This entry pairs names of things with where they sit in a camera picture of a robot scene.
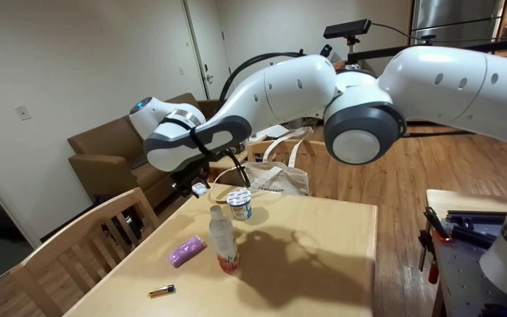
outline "yogurt cup lid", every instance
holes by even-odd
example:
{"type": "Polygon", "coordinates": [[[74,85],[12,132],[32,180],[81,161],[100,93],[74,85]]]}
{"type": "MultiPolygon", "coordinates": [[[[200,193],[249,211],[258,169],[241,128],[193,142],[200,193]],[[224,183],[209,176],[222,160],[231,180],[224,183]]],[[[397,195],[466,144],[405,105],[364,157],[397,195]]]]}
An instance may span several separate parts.
{"type": "Polygon", "coordinates": [[[252,199],[252,192],[249,189],[242,188],[228,193],[226,202],[229,205],[243,205],[252,199]]]}

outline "stainless steel refrigerator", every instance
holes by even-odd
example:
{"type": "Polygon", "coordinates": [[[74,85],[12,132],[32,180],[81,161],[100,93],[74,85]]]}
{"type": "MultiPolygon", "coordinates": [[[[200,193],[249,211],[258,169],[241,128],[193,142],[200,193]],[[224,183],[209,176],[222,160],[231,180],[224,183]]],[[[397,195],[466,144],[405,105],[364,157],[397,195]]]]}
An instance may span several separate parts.
{"type": "MultiPolygon", "coordinates": [[[[503,0],[415,0],[412,36],[435,34],[435,40],[492,38],[501,24],[503,0]]],[[[461,48],[490,41],[447,42],[461,48]]]]}

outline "wooden chair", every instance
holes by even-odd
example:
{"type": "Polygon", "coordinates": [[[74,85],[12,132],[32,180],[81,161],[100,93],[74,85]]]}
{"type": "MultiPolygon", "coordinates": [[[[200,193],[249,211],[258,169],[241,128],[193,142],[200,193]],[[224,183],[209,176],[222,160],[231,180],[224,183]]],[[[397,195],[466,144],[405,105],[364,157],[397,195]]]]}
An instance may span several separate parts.
{"type": "MultiPolygon", "coordinates": [[[[248,146],[248,162],[255,162],[256,155],[263,154],[273,141],[251,143],[248,146]]],[[[290,153],[298,140],[285,140],[269,155],[269,161],[288,164],[290,153]]],[[[310,196],[338,199],[338,165],[330,156],[324,142],[304,141],[298,147],[295,168],[308,173],[310,196]]]]}
{"type": "Polygon", "coordinates": [[[147,202],[142,189],[131,189],[79,217],[38,247],[24,261],[11,269],[10,273],[14,280],[48,317],[59,317],[63,315],[63,312],[48,293],[44,291],[34,277],[34,274],[40,273],[52,261],[58,259],[81,291],[87,293],[91,287],[80,271],[76,269],[72,258],[68,254],[74,254],[77,257],[78,261],[89,274],[89,277],[97,284],[102,277],[97,272],[97,269],[95,269],[91,258],[87,257],[82,251],[82,243],[87,245],[89,251],[91,251],[93,257],[105,272],[105,275],[109,273],[115,265],[120,263],[121,257],[128,255],[131,251],[131,247],[125,243],[121,233],[111,220],[113,217],[118,219],[130,241],[135,246],[139,245],[138,239],[129,228],[125,217],[121,214],[122,211],[129,207],[134,207],[136,211],[143,214],[145,216],[144,222],[149,223],[154,229],[159,227],[159,220],[147,202]],[[101,229],[102,224],[107,226],[111,235],[113,235],[123,250],[124,256],[122,256],[121,252],[117,253],[112,244],[113,241],[105,236],[101,229]],[[97,246],[96,240],[103,245],[101,249],[97,246]],[[105,253],[102,253],[103,249],[109,253],[113,265],[110,265],[109,261],[107,261],[105,253]]]}

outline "brown couch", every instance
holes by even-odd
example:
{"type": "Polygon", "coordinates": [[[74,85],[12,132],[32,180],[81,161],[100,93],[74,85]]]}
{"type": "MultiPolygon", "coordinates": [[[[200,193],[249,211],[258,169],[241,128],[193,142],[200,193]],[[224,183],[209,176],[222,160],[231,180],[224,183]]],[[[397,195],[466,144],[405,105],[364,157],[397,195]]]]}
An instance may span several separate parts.
{"type": "MultiPolygon", "coordinates": [[[[219,104],[218,100],[198,102],[190,93],[166,102],[191,104],[207,119],[213,116],[219,104]]],[[[143,140],[128,116],[74,135],[68,142],[76,152],[69,158],[70,164],[92,200],[95,195],[118,195],[140,187],[150,205],[156,207],[173,193],[169,173],[149,163],[130,169],[130,163],[143,156],[143,140]]]]}

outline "light switch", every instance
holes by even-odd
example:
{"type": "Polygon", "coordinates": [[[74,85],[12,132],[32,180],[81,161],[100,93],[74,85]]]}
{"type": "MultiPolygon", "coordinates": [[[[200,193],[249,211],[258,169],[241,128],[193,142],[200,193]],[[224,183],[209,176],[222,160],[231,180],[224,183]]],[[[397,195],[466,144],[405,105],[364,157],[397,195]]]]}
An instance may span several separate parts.
{"type": "Polygon", "coordinates": [[[29,112],[26,110],[26,107],[23,106],[22,104],[16,106],[15,111],[17,112],[18,118],[20,118],[21,120],[30,119],[29,112]]]}

